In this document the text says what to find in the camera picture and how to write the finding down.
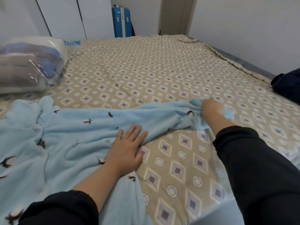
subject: plastic bag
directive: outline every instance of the plastic bag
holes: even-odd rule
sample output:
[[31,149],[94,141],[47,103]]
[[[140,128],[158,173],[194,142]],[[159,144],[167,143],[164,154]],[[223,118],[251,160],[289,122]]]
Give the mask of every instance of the plastic bag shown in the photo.
[[77,44],[43,36],[14,37],[0,46],[0,94],[43,91],[57,84]]

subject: bed sheet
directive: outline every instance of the bed sheet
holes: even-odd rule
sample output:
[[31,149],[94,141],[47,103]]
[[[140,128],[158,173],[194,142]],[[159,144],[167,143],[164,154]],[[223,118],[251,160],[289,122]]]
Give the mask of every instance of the bed sheet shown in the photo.
[[[82,41],[60,85],[45,93],[0,97],[0,118],[15,99],[44,95],[67,108],[126,109],[148,102],[214,97],[265,142],[299,162],[299,106],[272,92],[270,80],[184,35]],[[155,224],[187,224],[233,198],[209,130],[168,131],[141,150],[138,177]]]

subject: suitcase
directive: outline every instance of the suitcase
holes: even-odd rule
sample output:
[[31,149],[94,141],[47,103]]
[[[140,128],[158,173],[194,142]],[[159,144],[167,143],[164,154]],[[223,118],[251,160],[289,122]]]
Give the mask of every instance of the suitcase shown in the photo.
[[129,9],[114,5],[112,7],[112,19],[116,38],[132,36]]

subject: black sleeve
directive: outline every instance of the black sleeve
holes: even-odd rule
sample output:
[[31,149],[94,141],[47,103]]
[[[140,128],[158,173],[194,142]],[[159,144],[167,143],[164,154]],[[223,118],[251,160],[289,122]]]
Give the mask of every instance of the black sleeve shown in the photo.
[[300,171],[258,133],[240,126],[213,142],[245,224],[300,224]]
[[98,216],[96,203],[88,194],[71,190],[32,203],[20,218],[19,225],[98,225]]

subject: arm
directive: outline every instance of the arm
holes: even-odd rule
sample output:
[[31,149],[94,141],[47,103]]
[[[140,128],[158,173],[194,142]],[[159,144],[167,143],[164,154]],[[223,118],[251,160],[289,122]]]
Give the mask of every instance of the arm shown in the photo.
[[98,216],[111,189],[121,176],[135,170],[143,160],[136,149],[148,132],[138,136],[141,126],[133,125],[122,137],[120,130],[105,163],[71,191],[50,195],[32,203],[19,220],[20,225],[98,225]]
[[202,109],[245,224],[299,224],[300,171],[255,130],[224,118],[219,102],[205,100]]

